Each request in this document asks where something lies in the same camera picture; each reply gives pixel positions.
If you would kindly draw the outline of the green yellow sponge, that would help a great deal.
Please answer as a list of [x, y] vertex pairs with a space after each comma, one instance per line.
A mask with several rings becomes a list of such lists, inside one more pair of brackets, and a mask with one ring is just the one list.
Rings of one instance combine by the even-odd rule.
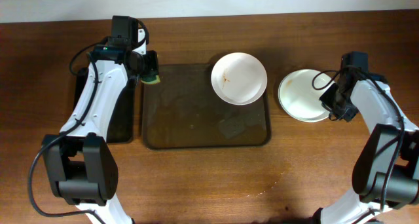
[[158, 54], [156, 52], [150, 51], [143, 56], [140, 76], [143, 84], [158, 84], [160, 82]]

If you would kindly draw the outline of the white plate bottom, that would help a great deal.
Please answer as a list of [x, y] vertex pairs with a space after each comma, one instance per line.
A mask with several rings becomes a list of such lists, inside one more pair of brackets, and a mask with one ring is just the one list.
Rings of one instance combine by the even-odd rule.
[[302, 122], [319, 122], [329, 116], [319, 100], [327, 90], [316, 90], [312, 86], [318, 70], [301, 69], [288, 74], [278, 88], [278, 101], [283, 110]]

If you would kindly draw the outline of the white plate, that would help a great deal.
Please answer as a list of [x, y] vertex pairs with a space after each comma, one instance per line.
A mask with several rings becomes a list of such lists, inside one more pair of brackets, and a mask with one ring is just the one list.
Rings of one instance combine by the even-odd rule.
[[302, 84], [281, 84], [278, 91], [284, 111], [302, 122], [319, 122], [327, 118], [328, 111], [321, 106], [321, 92]]
[[232, 105], [247, 105], [258, 100], [267, 88], [267, 73], [256, 57], [233, 52], [220, 58], [211, 71], [214, 92]]
[[319, 122], [329, 116], [319, 100], [327, 90], [316, 90], [312, 86], [318, 70], [301, 69], [288, 74], [278, 88], [278, 101], [283, 110], [302, 122]]

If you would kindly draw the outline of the white plate top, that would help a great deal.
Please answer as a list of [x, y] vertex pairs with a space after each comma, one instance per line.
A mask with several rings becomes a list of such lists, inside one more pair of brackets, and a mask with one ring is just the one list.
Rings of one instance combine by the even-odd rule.
[[214, 92], [232, 105], [247, 105], [258, 100], [267, 88], [267, 73], [256, 57], [233, 52], [220, 58], [211, 71]]

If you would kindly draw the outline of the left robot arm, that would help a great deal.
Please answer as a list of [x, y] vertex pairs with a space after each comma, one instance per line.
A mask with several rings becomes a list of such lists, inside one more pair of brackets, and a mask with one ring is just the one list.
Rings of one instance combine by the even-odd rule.
[[59, 134], [46, 135], [43, 159], [54, 196], [75, 206], [92, 223], [133, 223], [118, 196], [118, 167], [107, 144], [109, 125], [123, 91], [131, 84], [159, 82], [153, 50], [101, 47], [90, 63], [79, 100]]

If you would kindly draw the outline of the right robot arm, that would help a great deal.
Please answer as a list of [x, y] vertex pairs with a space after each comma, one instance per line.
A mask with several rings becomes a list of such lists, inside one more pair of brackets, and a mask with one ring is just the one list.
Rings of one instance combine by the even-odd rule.
[[351, 188], [320, 208], [314, 223], [366, 223], [379, 214], [418, 204], [418, 127], [406, 118], [382, 82], [361, 80], [350, 101], [367, 125], [367, 140]]

